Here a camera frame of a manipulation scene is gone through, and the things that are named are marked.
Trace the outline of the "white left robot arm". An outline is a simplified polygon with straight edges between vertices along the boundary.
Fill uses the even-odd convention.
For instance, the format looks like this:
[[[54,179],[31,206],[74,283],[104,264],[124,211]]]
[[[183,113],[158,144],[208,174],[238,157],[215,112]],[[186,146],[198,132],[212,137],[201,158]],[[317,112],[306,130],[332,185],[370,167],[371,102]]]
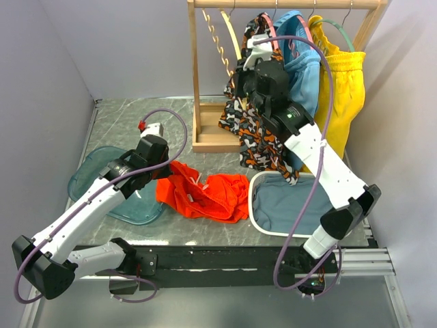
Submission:
[[[96,221],[152,180],[170,175],[168,144],[146,134],[137,147],[107,164],[85,194],[61,217],[34,237],[12,243],[18,277],[24,277],[46,299],[64,293],[74,281],[106,270],[136,272],[137,250],[122,238],[89,249],[75,247]]]

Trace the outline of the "orange shorts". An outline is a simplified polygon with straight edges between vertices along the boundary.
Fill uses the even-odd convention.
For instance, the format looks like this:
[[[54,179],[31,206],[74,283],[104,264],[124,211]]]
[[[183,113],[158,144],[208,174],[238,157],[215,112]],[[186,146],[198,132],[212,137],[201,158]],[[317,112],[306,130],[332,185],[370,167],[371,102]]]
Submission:
[[[241,174],[213,174],[201,182],[201,173],[173,161],[172,175],[158,180],[156,201],[183,217],[237,223],[249,218],[249,180]]]

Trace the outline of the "teal plastic basin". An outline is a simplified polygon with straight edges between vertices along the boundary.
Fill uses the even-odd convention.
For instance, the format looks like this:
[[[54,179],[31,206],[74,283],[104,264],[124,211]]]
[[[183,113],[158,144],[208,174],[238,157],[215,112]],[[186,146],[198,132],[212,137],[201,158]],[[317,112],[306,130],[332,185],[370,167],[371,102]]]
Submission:
[[[90,152],[68,183],[68,195],[72,201],[77,201],[91,187],[100,171],[111,161],[121,157],[126,151],[114,146],[103,146]],[[125,202],[115,207],[108,216],[120,221],[145,226],[157,220],[165,211],[166,206],[156,201],[155,180],[144,188],[135,191]]]

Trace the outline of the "yellow shorts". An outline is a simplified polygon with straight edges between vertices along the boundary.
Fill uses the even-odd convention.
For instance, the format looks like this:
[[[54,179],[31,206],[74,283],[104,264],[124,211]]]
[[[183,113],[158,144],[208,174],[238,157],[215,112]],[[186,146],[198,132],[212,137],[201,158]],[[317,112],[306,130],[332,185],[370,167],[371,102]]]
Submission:
[[[362,51],[342,51],[328,40],[322,26],[313,26],[309,31],[314,45],[323,52],[330,68],[330,73],[327,73],[320,64],[318,110],[312,117],[323,129],[328,111],[332,111],[326,140],[343,158],[350,125],[365,103],[363,63],[366,54]]]

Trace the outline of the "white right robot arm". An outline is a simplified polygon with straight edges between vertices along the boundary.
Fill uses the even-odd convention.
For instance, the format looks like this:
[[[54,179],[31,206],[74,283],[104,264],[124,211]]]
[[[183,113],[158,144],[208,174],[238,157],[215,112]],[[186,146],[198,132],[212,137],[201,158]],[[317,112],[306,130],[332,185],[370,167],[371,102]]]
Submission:
[[[237,96],[246,96],[263,125],[318,178],[332,208],[303,245],[299,265],[314,272],[323,255],[347,236],[373,209],[380,188],[366,184],[341,160],[306,109],[286,94],[288,75],[277,61],[240,63],[234,73]]]

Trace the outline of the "wooden clothes rack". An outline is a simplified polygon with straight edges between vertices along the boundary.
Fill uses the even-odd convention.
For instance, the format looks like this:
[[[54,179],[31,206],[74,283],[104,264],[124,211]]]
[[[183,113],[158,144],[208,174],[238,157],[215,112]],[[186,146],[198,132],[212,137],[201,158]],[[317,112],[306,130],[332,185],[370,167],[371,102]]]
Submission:
[[[238,137],[218,127],[224,109],[223,103],[201,102],[199,97],[199,70],[197,51],[197,8],[279,8],[279,9],[355,9],[367,10],[353,45],[362,51],[383,15],[388,1],[188,1],[188,18],[191,35],[191,58],[193,68],[193,151],[204,153],[237,152]]]

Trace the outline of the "aluminium frame rail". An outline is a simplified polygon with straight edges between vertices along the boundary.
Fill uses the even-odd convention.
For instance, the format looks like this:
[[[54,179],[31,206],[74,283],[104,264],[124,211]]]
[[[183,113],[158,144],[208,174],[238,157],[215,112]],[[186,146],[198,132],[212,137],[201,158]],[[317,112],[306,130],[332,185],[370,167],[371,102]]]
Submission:
[[[338,264],[342,258],[340,276],[367,277],[393,276],[395,269],[387,249],[342,249],[341,256],[336,249],[322,265],[326,277],[334,277],[338,272]]]

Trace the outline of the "green hanger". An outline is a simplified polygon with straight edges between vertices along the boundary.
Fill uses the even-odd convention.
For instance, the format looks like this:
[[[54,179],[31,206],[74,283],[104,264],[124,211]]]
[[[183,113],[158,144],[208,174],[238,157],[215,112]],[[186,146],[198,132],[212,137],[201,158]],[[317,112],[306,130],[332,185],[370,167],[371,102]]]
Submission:
[[[346,42],[346,44],[348,46],[349,52],[351,52],[351,53],[355,52],[356,49],[353,45],[353,42],[351,41],[351,39],[350,39],[349,35],[347,34],[347,32],[345,31],[345,29],[343,28],[344,23],[346,21],[346,18],[349,17],[350,12],[352,11],[352,6],[353,6],[353,2],[350,3],[350,8],[348,10],[348,13],[344,16],[341,24],[339,24],[331,19],[328,19],[328,18],[321,18],[321,19],[317,19],[317,20],[312,20],[313,13],[314,13],[314,11],[312,11],[308,17],[309,29],[312,29],[313,26],[321,27],[323,23],[327,23],[327,24],[333,26],[341,34],[342,38],[344,39],[344,41]]]

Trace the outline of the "light blue shorts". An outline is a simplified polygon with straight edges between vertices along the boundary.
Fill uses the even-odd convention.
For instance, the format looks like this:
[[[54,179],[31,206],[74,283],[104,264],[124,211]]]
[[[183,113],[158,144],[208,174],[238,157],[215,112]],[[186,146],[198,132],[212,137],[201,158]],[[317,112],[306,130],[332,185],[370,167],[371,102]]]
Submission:
[[[274,23],[278,36],[298,36],[312,41],[311,32],[302,14],[292,10]],[[290,98],[314,116],[318,110],[320,56],[308,44],[298,40],[280,40],[285,71],[289,76]]]

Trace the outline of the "pink hanger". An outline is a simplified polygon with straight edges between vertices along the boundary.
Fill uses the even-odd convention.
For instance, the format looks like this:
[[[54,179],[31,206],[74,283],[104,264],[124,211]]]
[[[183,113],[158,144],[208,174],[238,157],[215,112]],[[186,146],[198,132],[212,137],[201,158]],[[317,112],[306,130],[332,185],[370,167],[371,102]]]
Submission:
[[[286,12],[273,24],[275,36],[298,36],[313,42],[308,24],[297,10]],[[304,66],[312,62],[320,62],[318,53],[307,43],[298,40],[277,41],[281,49],[284,64],[288,66]]]

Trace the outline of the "camouflage patterned shorts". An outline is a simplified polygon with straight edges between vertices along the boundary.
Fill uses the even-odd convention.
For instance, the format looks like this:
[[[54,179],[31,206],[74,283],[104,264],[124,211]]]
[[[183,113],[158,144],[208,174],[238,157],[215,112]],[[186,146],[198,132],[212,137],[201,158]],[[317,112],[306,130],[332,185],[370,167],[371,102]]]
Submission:
[[[272,21],[267,13],[261,13],[247,24],[240,50],[241,60],[250,54],[247,41],[255,34],[267,34],[275,37]],[[277,41],[272,44],[271,60],[283,63],[283,55]],[[257,171],[278,171],[290,185],[296,184],[298,172],[290,166],[283,156],[284,146],[262,122],[262,117],[246,98],[237,98],[234,94],[233,76],[225,87],[224,95],[230,98],[218,121],[218,126],[239,136],[240,164]]]

